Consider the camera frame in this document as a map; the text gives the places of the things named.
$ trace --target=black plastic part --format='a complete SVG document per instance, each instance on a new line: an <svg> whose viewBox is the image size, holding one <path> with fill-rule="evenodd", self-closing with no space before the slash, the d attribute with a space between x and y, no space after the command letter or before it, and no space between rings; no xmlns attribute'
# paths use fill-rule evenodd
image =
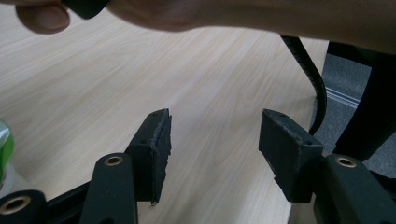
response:
<svg viewBox="0 0 396 224"><path fill-rule="evenodd" d="M347 159L356 166L342 165L337 159ZM396 223L396 204L358 160L330 155L325 159L323 175L341 223Z"/></svg>
<svg viewBox="0 0 396 224"><path fill-rule="evenodd" d="M327 109L326 87L324 85L320 72L318 71L314 62L312 62L311 57L309 57L309 54L306 51L300 38L293 36L286 36L286 35L281 35L280 37L282 37L283 42L285 42L286 46L289 48L291 54L294 56L294 59L304 70L306 76L309 78L309 80L312 83L312 86L315 89L315 93L317 94L317 112L315 115L314 122L312 123L312 126L309 129L309 133L314 134L319 129L326 115L326 109Z"/></svg>
<svg viewBox="0 0 396 224"><path fill-rule="evenodd" d="M388 192L389 196L396 203L396 179L388 178L384 175L379 175L376 172L371 172L376 181Z"/></svg>
<svg viewBox="0 0 396 224"><path fill-rule="evenodd" d="M131 158L125 153L104 156L95 164L80 224L137 223Z"/></svg>
<svg viewBox="0 0 396 224"><path fill-rule="evenodd" d="M149 114L125 151L136 170L134 181L139 202L155 204L160 200L172 147L171 121L168 109Z"/></svg>
<svg viewBox="0 0 396 224"><path fill-rule="evenodd" d="M333 153L369 159L396 132L396 56L376 59L361 102Z"/></svg>
<svg viewBox="0 0 396 224"><path fill-rule="evenodd" d="M275 174L286 199L309 203L323 145L286 115L264 109L259 150Z"/></svg>
<svg viewBox="0 0 396 224"><path fill-rule="evenodd" d="M78 223L90 182L50 200L48 224Z"/></svg>
<svg viewBox="0 0 396 224"><path fill-rule="evenodd" d="M61 0L61 3L72 9L82 19L88 20L99 14L109 0Z"/></svg>
<svg viewBox="0 0 396 224"><path fill-rule="evenodd" d="M26 206L21 206L21 210L9 212L12 208L18 207L27 202ZM8 194L0 199L0 207L6 206L6 210L0 212L0 223L4 224L44 224L47 223L47 201L44 194L38 190L23 190Z"/></svg>

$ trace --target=round hole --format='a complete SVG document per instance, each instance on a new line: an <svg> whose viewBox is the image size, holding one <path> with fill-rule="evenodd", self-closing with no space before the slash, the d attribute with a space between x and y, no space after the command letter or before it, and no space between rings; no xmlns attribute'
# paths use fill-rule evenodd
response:
<svg viewBox="0 0 396 224"><path fill-rule="evenodd" d="M347 159L347 158L339 157L336 159L336 161L338 162L338 164L348 167L348 168L356 167L356 163L352 160Z"/></svg>
<svg viewBox="0 0 396 224"><path fill-rule="evenodd" d="M304 145L311 146L313 143L311 141L303 141Z"/></svg>
<svg viewBox="0 0 396 224"><path fill-rule="evenodd" d="M111 218L105 218L99 222L99 224L114 224L114 220Z"/></svg>
<svg viewBox="0 0 396 224"><path fill-rule="evenodd" d="M110 157L107 160L105 160L105 165L108 165L108 166L118 165L118 164L122 163L122 160L123 160L123 158L119 157L119 156Z"/></svg>
<svg viewBox="0 0 396 224"><path fill-rule="evenodd" d="M1 215L9 215L21 211L31 201L29 196L20 196L6 201L0 207Z"/></svg>

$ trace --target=black metal frame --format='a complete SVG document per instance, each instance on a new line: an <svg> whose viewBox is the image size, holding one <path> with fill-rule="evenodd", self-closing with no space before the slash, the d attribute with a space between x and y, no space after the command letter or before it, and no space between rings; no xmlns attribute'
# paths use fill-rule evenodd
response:
<svg viewBox="0 0 396 224"><path fill-rule="evenodd" d="M323 145L286 115L262 112L259 150L288 201L310 203L316 194L318 223L396 223L394 191L384 189L359 160L324 158Z"/></svg>
<svg viewBox="0 0 396 224"><path fill-rule="evenodd" d="M136 224L136 202L157 203L170 155L168 109L147 116L125 153L112 153L95 164L91 182L46 201L37 190L0 199L0 223Z"/></svg>

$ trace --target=hand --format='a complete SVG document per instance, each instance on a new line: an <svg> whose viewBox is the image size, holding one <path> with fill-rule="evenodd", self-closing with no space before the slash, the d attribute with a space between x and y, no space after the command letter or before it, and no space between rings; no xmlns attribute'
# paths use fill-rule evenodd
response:
<svg viewBox="0 0 396 224"><path fill-rule="evenodd" d="M107 8L116 16L140 26L183 31L198 25L194 16L201 0L110 0ZM0 0L16 6L20 21L39 34L61 32L70 24L67 8L60 0Z"/></svg>

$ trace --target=black cable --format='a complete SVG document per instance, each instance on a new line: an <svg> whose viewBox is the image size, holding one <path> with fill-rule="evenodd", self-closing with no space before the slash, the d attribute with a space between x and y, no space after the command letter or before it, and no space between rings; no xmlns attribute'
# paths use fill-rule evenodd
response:
<svg viewBox="0 0 396 224"><path fill-rule="evenodd" d="M311 81L312 86L314 86L315 93L317 94L317 113L315 115L314 123L309 129L309 133L313 135L319 129L324 120L324 116L326 115L327 95L323 79L314 62L312 62L311 57L309 57L308 52L306 52L306 49L299 37L286 35L281 35L280 37L282 37L283 42L288 46L295 60L301 68L303 68L306 76Z"/></svg>

